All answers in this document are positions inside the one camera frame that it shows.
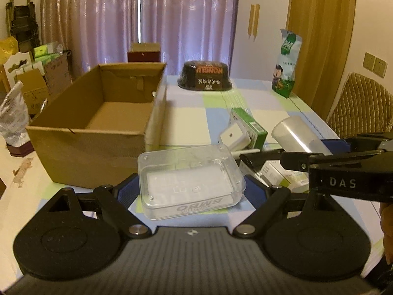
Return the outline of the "right hand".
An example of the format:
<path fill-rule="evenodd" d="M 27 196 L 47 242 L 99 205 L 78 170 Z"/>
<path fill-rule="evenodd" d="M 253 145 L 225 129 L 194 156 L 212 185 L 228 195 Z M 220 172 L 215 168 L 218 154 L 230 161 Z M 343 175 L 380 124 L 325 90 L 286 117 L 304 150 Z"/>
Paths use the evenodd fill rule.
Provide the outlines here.
<path fill-rule="evenodd" d="M 393 261 L 393 205 L 390 203 L 380 204 L 380 226 L 384 233 L 383 245 L 387 264 Z"/>

